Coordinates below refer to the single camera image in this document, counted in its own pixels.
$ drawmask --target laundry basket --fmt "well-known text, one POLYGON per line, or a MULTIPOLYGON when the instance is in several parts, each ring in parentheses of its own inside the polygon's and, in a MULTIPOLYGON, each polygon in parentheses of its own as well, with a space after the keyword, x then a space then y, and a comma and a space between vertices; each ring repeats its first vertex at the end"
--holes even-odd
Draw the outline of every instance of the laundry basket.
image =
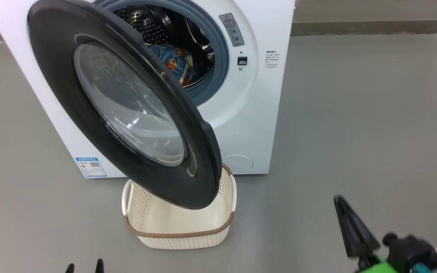
POLYGON ((124 186, 122 206, 127 228, 148 247, 195 249, 215 246, 225 239, 236 202, 236 180, 223 165, 217 197, 204 209, 170 204, 132 180, 124 186))

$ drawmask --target washing machine door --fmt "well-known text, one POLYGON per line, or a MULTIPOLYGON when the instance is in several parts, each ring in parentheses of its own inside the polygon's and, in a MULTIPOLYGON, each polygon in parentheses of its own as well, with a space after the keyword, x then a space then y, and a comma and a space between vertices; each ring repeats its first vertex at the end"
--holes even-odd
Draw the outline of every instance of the washing machine door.
POLYGON ((208 206, 222 170, 212 127, 142 36, 81 0, 40 0, 31 46, 56 98, 124 174, 189 209, 208 206))

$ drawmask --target black knob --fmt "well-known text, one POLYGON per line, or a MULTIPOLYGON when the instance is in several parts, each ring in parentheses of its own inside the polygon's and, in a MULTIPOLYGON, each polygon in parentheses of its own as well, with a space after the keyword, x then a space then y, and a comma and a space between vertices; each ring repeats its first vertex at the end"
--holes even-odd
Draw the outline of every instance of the black knob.
POLYGON ((395 240, 397 240, 397 234, 390 232, 387 233, 384 238, 382 239, 382 243, 385 246, 389 246, 392 242, 394 242, 395 240))

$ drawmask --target basket rim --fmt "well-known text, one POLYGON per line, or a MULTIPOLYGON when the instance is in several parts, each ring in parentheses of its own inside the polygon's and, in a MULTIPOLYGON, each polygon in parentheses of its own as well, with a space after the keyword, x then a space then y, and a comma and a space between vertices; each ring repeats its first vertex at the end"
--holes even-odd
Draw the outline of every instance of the basket rim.
MULTIPOLYGON (((222 163, 222 168, 225 169, 227 174, 229 176, 232 176, 232 171, 230 168, 222 163)), ((135 235, 138 235, 139 237, 152 237, 152 238, 185 238, 185 237, 197 237, 197 236, 205 236, 205 235, 212 235, 221 232, 222 230, 226 229, 230 223, 232 223, 232 220, 234 219, 235 212, 231 211, 229 219, 220 227, 212 229, 212 230, 205 230, 205 231, 198 231, 198 232, 189 232, 189 233, 150 233, 150 232, 141 232, 135 230, 132 225, 129 223, 129 218, 127 214, 124 215, 124 223, 126 224, 128 230, 130 230, 135 235)))

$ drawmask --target clothes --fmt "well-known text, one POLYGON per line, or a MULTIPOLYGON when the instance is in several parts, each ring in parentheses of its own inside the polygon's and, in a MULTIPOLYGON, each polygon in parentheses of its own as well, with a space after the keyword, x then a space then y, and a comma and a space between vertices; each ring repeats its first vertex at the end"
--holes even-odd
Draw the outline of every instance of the clothes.
POLYGON ((183 86, 189 85, 196 80, 193 57, 190 52, 168 44, 151 45, 149 48, 183 86))

